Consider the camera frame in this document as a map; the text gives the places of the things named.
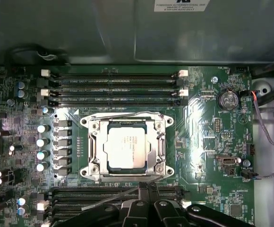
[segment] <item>red wire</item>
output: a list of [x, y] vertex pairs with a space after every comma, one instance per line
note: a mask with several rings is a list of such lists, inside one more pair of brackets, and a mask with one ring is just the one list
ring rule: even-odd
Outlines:
[[251, 91], [251, 93], [253, 94], [254, 100], [256, 101], [256, 100], [257, 100], [257, 96], [256, 96], [255, 92], [254, 92], [254, 91]]

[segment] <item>integrated circuit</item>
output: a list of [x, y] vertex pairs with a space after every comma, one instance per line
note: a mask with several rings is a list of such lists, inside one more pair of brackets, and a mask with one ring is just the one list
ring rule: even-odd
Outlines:
[[241, 205], [230, 205], [230, 215], [234, 217], [242, 216], [242, 206]]

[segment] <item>metal panel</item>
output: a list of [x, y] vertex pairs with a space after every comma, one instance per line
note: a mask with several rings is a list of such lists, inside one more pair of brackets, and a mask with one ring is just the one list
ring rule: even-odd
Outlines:
[[[274, 79], [262, 79], [274, 88]], [[274, 101], [266, 106], [274, 107]], [[273, 113], [262, 113], [267, 130], [274, 141]], [[274, 146], [271, 145], [255, 120], [254, 116], [254, 143], [256, 147], [255, 172], [260, 175], [274, 173]], [[255, 224], [257, 227], [274, 227], [274, 178], [255, 181]]]
[[0, 0], [0, 63], [22, 43], [65, 49], [73, 64], [272, 62], [274, 1], [154, 12], [154, 0]]

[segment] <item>ram slot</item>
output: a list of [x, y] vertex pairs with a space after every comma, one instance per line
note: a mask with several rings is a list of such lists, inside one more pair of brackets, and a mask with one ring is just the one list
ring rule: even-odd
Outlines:
[[173, 79], [176, 74], [156, 74], [156, 73], [61, 73], [58, 79]]

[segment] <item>sticker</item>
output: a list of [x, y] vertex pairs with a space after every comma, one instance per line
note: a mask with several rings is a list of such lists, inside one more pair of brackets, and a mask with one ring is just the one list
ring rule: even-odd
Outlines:
[[155, 0], [154, 12], [200, 12], [210, 0]]

